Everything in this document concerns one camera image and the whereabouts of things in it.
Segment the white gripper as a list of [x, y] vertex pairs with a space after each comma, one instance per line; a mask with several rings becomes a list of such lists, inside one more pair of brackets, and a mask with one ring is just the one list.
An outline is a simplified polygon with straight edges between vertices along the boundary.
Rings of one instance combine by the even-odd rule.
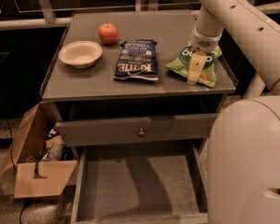
[[189, 62], [187, 83], [195, 85], [207, 60], [206, 52], [214, 51], [221, 35], [207, 36], [201, 34], [197, 28], [192, 30], [190, 43], [196, 51], [192, 54]]

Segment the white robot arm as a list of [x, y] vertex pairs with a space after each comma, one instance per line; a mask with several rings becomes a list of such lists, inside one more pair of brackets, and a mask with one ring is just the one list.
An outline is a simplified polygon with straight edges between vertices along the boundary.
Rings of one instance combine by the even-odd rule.
[[208, 224], [280, 224], [280, 25], [249, 0], [199, 0], [193, 47], [227, 31], [269, 89], [226, 107], [210, 132]]

